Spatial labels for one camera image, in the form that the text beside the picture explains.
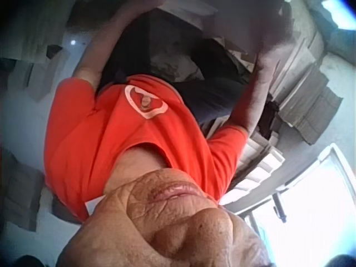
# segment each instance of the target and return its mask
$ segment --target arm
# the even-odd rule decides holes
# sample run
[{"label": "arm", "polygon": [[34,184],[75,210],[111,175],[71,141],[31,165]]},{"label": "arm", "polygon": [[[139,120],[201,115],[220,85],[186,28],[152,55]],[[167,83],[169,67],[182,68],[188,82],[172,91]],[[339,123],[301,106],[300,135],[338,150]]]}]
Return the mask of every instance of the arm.
[{"label": "arm", "polygon": [[252,134],[262,115],[273,72],[273,68],[264,67],[257,61],[252,80],[227,123],[241,127],[248,135]]},{"label": "arm", "polygon": [[127,0],[95,34],[74,70],[73,77],[88,81],[97,90],[102,70],[124,29],[139,15],[162,3],[162,0]]},{"label": "arm", "polygon": [[233,109],[228,124],[252,134],[262,115],[275,67],[290,43],[292,28],[290,6],[284,3],[282,14],[272,13],[266,21],[250,84]]}]

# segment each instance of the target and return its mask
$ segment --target hand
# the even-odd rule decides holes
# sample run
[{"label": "hand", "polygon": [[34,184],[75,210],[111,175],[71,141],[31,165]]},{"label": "hand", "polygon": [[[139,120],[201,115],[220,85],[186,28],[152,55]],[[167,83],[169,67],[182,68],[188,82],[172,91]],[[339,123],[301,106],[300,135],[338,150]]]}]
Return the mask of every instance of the hand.
[{"label": "hand", "polygon": [[276,9],[265,18],[258,63],[270,65],[277,62],[292,44],[293,21],[290,4],[283,2],[282,8]]}]

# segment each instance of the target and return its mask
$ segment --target neck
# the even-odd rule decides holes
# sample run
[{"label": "neck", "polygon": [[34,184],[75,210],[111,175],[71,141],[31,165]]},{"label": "neck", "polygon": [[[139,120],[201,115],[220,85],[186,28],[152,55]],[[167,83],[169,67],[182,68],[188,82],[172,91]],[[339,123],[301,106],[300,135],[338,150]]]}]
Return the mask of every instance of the neck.
[{"label": "neck", "polygon": [[154,145],[143,144],[132,147],[116,159],[112,173],[106,182],[104,194],[133,182],[151,171],[166,167],[168,164]]}]

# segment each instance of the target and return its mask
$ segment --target logo on shirt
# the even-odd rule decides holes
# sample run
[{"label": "logo on shirt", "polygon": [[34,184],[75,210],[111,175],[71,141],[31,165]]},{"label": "logo on shirt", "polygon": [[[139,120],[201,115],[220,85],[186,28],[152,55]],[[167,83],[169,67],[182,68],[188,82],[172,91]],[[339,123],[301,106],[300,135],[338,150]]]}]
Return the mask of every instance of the logo on shirt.
[{"label": "logo on shirt", "polygon": [[147,120],[165,113],[168,109],[166,102],[137,86],[126,86],[125,96],[133,109]]}]

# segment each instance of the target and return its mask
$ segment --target light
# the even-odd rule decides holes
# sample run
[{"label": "light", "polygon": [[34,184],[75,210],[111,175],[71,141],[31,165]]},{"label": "light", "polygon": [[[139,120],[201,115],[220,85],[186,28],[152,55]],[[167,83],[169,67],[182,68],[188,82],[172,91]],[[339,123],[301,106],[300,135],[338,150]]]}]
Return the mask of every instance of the light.
[{"label": "light", "polygon": [[339,29],[356,29],[356,17],[342,0],[326,0],[322,5],[331,13]]}]

